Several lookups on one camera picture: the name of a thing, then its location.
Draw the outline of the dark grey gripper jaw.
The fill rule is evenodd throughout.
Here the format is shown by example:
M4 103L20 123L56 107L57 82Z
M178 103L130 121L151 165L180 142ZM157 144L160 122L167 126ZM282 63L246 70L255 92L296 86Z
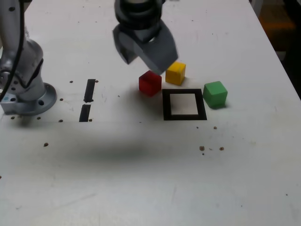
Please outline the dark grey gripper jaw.
M117 25L113 30L116 50L128 65L141 55L140 34L140 31L128 29L121 24Z

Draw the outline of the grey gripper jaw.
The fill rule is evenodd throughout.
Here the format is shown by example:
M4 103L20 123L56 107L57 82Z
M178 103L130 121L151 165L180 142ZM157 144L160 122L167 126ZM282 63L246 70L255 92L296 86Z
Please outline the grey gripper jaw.
M161 75L178 59L172 33L162 20L158 33L149 42L138 41L135 44L135 53L157 75Z

